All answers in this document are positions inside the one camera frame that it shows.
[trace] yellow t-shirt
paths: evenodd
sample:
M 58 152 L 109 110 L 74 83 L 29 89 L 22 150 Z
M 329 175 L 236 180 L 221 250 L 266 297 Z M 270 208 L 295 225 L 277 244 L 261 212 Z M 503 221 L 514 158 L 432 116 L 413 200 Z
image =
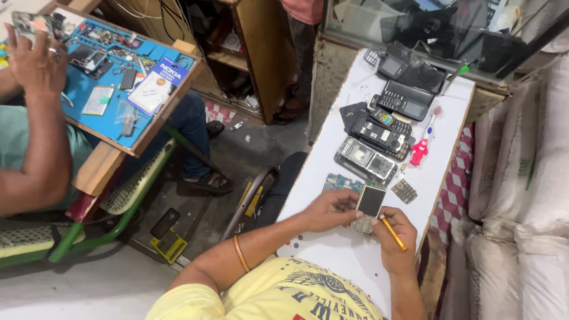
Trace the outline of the yellow t-shirt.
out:
M 151 319 L 380 320 L 356 285 L 302 259 L 271 256 L 239 279 L 223 300 L 210 287 L 182 285 L 152 307 Z

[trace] blue jeans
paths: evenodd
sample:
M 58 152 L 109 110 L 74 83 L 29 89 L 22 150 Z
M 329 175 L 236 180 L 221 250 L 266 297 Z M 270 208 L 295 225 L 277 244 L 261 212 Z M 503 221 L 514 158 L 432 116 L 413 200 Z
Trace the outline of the blue jeans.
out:
M 178 130 L 181 135 L 194 144 L 206 157 L 210 156 L 207 123 L 205 122 L 205 104 L 204 100 L 202 100 L 196 92 L 190 91 L 184 96 L 176 110 L 174 110 L 170 116 L 169 125 Z M 83 133 L 93 147 L 99 143 L 100 140 L 97 137 L 86 132 Z M 116 185 L 119 186 L 132 177 L 132 175 L 150 159 L 154 158 L 156 153 L 158 153 L 171 138 L 168 133 L 159 131 L 139 159 L 130 156 L 127 157 L 125 159 L 125 168 L 119 176 Z M 184 157 L 182 178 L 199 178 L 209 172 L 209 166 L 200 160 L 200 158 L 184 147 L 180 149 Z

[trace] pink shirt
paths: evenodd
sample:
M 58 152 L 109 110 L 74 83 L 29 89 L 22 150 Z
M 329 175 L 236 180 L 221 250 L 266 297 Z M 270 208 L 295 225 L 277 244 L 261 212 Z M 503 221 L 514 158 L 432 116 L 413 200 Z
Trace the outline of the pink shirt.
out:
M 284 9 L 298 21 L 318 24 L 322 21 L 324 0 L 281 0 Z

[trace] wooden shelf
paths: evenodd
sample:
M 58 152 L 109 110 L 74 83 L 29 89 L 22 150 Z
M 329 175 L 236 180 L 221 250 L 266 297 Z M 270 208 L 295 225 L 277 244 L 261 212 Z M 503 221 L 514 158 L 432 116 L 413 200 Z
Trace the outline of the wooden shelf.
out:
M 223 51 L 208 53 L 208 59 L 226 64 L 241 71 L 249 72 L 249 67 L 247 67 L 247 59 L 242 53 L 234 53 L 229 50 L 225 51 L 224 49 L 222 50 Z

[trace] teal shirt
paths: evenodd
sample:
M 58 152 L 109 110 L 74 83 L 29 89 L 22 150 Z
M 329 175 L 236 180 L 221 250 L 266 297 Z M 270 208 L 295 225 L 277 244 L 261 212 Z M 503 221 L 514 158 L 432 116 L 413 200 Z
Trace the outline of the teal shirt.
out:
M 67 136 L 73 158 L 73 177 L 87 160 L 93 148 L 79 129 L 67 125 Z M 20 170 L 26 156 L 30 127 L 28 110 L 22 106 L 0 105 L 0 167 Z M 79 190 L 69 186 L 65 198 L 55 206 L 44 210 L 65 210 L 79 196 Z

